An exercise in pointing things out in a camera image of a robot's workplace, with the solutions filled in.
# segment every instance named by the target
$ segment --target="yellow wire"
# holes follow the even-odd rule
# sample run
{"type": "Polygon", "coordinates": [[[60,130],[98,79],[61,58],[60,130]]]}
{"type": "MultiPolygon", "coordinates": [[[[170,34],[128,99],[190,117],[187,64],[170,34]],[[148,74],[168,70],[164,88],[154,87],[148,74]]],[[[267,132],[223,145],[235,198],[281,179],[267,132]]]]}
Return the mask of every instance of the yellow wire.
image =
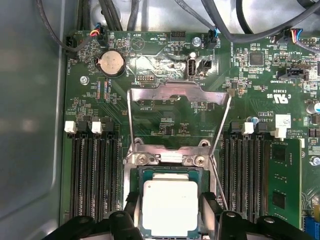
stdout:
{"type": "Polygon", "coordinates": [[[295,44],[296,40],[295,40],[295,33],[293,29],[291,29],[291,35],[292,35],[292,42],[295,44]]]}
{"type": "Polygon", "coordinates": [[[100,34],[100,32],[95,29],[95,30],[92,30],[92,31],[90,32],[90,36],[91,36],[92,34],[94,34],[94,33],[96,33],[96,34],[98,34],[98,35],[100,34]]]}

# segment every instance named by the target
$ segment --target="ram slot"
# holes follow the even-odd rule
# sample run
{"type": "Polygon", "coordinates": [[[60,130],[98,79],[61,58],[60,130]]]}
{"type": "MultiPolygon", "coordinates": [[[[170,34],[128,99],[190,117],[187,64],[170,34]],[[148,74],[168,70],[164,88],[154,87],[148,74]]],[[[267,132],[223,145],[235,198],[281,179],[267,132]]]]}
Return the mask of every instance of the ram slot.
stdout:
{"type": "Polygon", "coordinates": [[[260,191],[261,191],[261,177],[260,177],[260,164],[261,164],[261,141],[259,139],[254,141],[254,188],[253,188],[253,214],[254,222],[260,217],[260,191]]]}
{"type": "Polygon", "coordinates": [[[86,211],[83,211],[83,214],[86,216],[91,215],[91,206],[92,206],[92,197],[91,197],[91,191],[92,191],[92,184],[93,184],[93,139],[88,139],[88,161],[87,161],[87,179],[86,179],[86,191],[85,191],[85,209],[86,211]]]}
{"type": "Polygon", "coordinates": [[[248,159],[248,215],[249,221],[254,221],[254,141],[247,140],[249,147],[249,159],[248,159]]]}
{"type": "Polygon", "coordinates": [[[242,158],[241,158],[241,191],[238,193],[241,199],[241,214],[243,218],[247,218],[248,213],[248,158],[249,148],[248,141],[242,141],[242,158]]]}
{"type": "Polygon", "coordinates": [[[118,208],[118,141],[110,139],[110,152],[108,154],[108,210],[115,211],[118,208]]]}
{"type": "Polygon", "coordinates": [[[242,184],[242,140],[237,140],[236,145],[236,161],[235,161],[235,211],[241,211],[241,184],[242,184]]]}
{"type": "Polygon", "coordinates": [[[78,216],[79,209],[79,172],[80,172],[80,143],[79,138],[72,138],[71,153],[71,198],[70,217],[78,216]]]}
{"type": "Polygon", "coordinates": [[[106,172],[106,140],[100,139],[100,158],[98,162],[98,186],[97,186],[97,197],[96,197],[96,218],[97,221],[101,221],[104,218],[104,198],[105,198],[105,172],[106,172]]]}
{"type": "Polygon", "coordinates": [[[98,179],[99,179],[99,159],[100,159],[100,139],[93,140],[93,155],[92,155],[92,186],[91,186],[91,212],[90,216],[94,219],[97,219],[96,212],[96,199],[97,196],[97,187],[98,187],[98,179]]]}
{"type": "Polygon", "coordinates": [[[88,161],[89,161],[89,139],[81,140],[80,157],[80,204],[79,214],[84,215],[87,212],[87,186],[88,186],[88,161]]]}
{"type": "Polygon", "coordinates": [[[262,162],[260,168],[260,175],[261,175],[261,215],[266,215],[268,211],[268,161],[270,159],[270,151],[271,151],[271,141],[265,140],[263,141],[263,146],[261,147],[261,155],[262,155],[262,162]]]}
{"type": "Polygon", "coordinates": [[[234,211],[236,208],[236,160],[237,160],[237,140],[230,140],[230,149],[229,149],[229,198],[230,205],[229,208],[231,211],[234,211]]]}
{"type": "Polygon", "coordinates": [[[224,193],[224,197],[226,199],[226,203],[228,206],[230,206],[229,201],[229,146],[230,146],[230,140],[225,139],[224,140],[224,146],[223,146],[223,161],[222,161],[222,189],[224,193]]]}

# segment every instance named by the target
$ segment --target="usb port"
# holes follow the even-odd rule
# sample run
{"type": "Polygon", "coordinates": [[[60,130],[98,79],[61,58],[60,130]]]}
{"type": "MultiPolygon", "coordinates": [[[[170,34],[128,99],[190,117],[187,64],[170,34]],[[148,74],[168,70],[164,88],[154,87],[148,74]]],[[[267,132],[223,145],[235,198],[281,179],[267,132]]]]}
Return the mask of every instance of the usb port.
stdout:
{"type": "Polygon", "coordinates": [[[194,59],[189,59],[187,61],[187,69],[186,69],[186,73],[189,77],[194,77],[196,75],[196,60],[194,59]]]}

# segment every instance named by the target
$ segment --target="black cable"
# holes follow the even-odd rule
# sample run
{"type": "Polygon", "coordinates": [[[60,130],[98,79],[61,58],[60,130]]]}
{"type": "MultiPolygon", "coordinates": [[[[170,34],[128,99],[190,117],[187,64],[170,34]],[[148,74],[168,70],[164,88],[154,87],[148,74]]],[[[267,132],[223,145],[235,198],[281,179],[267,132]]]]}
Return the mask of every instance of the black cable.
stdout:
{"type": "Polygon", "coordinates": [[[131,14],[126,27],[127,31],[134,31],[136,28],[140,0],[131,0],[131,14]]]}
{"type": "Polygon", "coordinates": [[[217,9],[217,6],[213,0],[201,0],[206,12],[208,13],[209,17],[215,23],[216,27],[219,29],[219,31],[224,35],[224,37],[232,42],[232,43],[238,43],[238,44],[244,44],[244,43],[251,43],[260,39],[264,39],[269,36],[273,36],[281,32],[283,29],[289,29],[292,26],[297,25],[307,17],[309,17],[311,14],[313,14],[315,11],[320,9],[320,1],[315,3],[313,6],[311,6],[309,9],[305,10],[298,16],[292,18],[291,20],[274,27],[270,30],[263,31],[256,34],[231,34],[226,27],[223,19],[220,16],[220,13],[217,9]]]}
{"type": "MultiPolygon", "coordinates": [[[[316,3],[314,0],[297,0],[297,2],[305,9],[310,8],[313,4],[316,3]]],[[[315,11],[314,13],[320,16],[320,11],[315,11]]]]}
{"type": "Polygon", "coordinates": [[[83,6],[83,30],[90,30],[91,29],[91,22],[90,22],[90,1],[84,0],[83,6]]]}
{"type": "Polygon", "coordinates": [[[53,31],[53,29],[50,26],[50,23],[47,19],[46,13],[45,13],[45,9],[42,3],[42,0],[35,0],[36,6],[39,10],[39,14],[41,17],[41,20],[45,26],[45,28],[49,31],[50,36],[52,37],[52,39],[59,44],[63,49],[70,51],[70,52],[78,52],[79,50],[83,49],[92,39],[91,36],[86,37],[83,42],[78,45],[77,47],[69,47],[66,44],[64,44],[62,41],[60,41],[60,39],[56,36],[55,32],[53,31]]]}
{"type": "Polygon", "coordinates": [[[110,11],[111,17],[114,21],[114,25],[115,25],[116,30],[123,31],[116,7],[114,5],[114,2],[112,0],[105,0],[105,2],[106,2],[106,5],[110,11]]]}
{"type": "Polygon", "coordinates": [[[185,10],[188,14],[195,17],[200,23],[205,25],[207,28],[215,31],[216,27],[213,26],[210,22],[205,20],[202,16],[200,16],[195,10],[193,10],[184,0],[174,0],[183,10],[185,10]]]}
{"type": "Polygon", "coordinates": [[[243,9],[243,0],[235,0],[235,11],[236,11],[236,17],[238,18],[238,22],[243,32],[245,34],[253,34],[254,32],[250,29],[245,18],[244,9],[243,9]]]}
{"type": "Polygon", "coordinates": [[[307,51],[309,51],[309,52],[312,52],[312,53],[314,53],[314,54],[320,54],[320,50],[319,50],[319,49],[315,49],[315,48],[309,47],[309,46],[307,46],[307,45],[304,45],[304,44],[303,44],[302,42],[300,42],[300,41],[297,41],[297,42],[295,43],[295,45],[297,45],[297,46],[299,46],[300,48],[305,49],[305,50],[307,50],[307,51]]]}
{"type": "Polygon", "coordinates": [[[107,24],[109,30],[116,31],[117,29],[116,29],[115,23],[112,19],[112,16],[109,12],[109,8],[108,8],[108,4],[107,4],[106,0],[99,0],[99,3],[100,3],[104,19],[106,21],[106,24],[107,24]]]}
{"type": "Polygon", "coordinates": [[[83,5],[84,5],[84,0],[78,0],[78,8],[77,8],[77,16],[76,16],[76,29],[77,30],[82,30],[83,29],[83,5]]]}

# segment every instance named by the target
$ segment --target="blue connector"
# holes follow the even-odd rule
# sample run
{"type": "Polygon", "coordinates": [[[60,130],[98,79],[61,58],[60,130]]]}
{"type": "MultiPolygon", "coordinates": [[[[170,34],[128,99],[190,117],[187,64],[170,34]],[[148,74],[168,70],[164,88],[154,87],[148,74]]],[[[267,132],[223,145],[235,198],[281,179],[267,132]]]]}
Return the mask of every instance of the blue connector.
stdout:
{"type": "Polygon", "coordinates": [[[319,240],[320,222],[316,222],[311,216],[304,218],[304,231],[316,240],[319,240]]]}

